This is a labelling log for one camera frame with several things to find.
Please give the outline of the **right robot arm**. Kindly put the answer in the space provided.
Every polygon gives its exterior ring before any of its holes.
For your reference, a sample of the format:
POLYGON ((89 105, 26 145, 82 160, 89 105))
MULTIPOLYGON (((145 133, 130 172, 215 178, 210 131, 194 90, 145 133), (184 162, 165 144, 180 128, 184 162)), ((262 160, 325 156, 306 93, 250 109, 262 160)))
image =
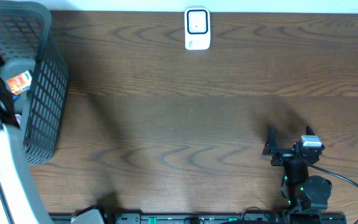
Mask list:
POLYGON ((309 218, 320 218, 328 208, 332 183, 318 175, 309 175, 308 168, 319 161, 325 146, 307 126, 306 134, 291 148, 280 148, 273 127, 268 128, 262 152, 270 156, 272 166, 284 169, 281 193, 288 199, 288 208, 282 212, 285 223, 301 223, 309 218))

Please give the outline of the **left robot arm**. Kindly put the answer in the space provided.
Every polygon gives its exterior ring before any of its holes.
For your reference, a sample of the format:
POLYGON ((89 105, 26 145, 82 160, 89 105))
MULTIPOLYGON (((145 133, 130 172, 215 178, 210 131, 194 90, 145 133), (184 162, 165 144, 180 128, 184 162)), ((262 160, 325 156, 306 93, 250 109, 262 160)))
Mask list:
POLYGON ((0 77, 0 223, 105 223, 106 217, 98 207, 67 220, 48 214, 22 150, 13 94, 0 77))

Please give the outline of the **orange tissue packet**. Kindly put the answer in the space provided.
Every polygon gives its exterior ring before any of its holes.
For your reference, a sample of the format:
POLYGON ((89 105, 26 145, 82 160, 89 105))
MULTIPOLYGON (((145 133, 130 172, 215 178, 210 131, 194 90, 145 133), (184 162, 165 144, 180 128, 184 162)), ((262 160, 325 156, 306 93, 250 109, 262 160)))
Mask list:
POLYGON ((20 95, 30 88, 32 83, 32 74, 29 70, 26 70, 25 72, 7 79, 6 81, 11 93, 14 95, 20 95))

